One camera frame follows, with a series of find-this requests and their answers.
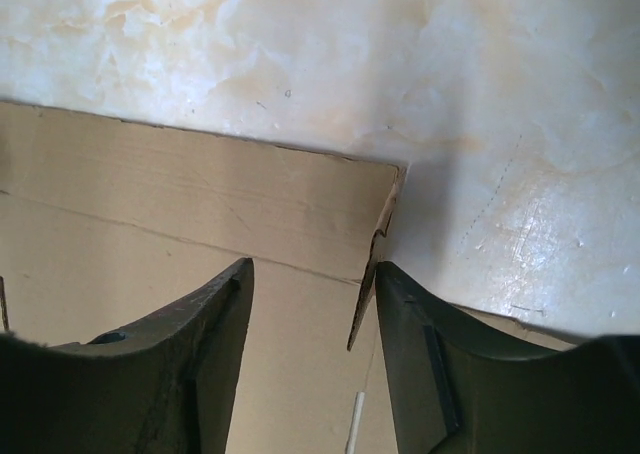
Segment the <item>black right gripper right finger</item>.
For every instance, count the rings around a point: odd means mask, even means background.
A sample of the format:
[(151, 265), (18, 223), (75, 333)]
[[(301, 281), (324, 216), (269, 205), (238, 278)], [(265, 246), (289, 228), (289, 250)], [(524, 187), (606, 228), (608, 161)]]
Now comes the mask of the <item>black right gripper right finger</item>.
[(376, 302), (402, 453), (635, 453), (639, 339), (556, 351), (495, 329), (381, 263)]

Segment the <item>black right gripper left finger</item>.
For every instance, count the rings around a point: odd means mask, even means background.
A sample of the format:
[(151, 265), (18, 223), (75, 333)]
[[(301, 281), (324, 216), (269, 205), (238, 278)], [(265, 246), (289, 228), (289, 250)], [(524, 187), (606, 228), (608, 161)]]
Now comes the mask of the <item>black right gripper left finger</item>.
[(222, 453), (254, 293), (241, 258), (88, 343), (1, 338), (5, 453)]

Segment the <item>brown cardboard box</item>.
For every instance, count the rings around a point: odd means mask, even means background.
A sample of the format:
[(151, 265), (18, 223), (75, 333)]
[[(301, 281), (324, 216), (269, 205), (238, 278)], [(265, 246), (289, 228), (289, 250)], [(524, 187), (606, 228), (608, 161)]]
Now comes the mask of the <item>brown cardboard box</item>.
[(1, 106), (9, 327), (86, 342), (241, 257), (256, 290), (227, 449), (396, 449), (377, 316), (346, 346), (392, 165), (77, 112)]

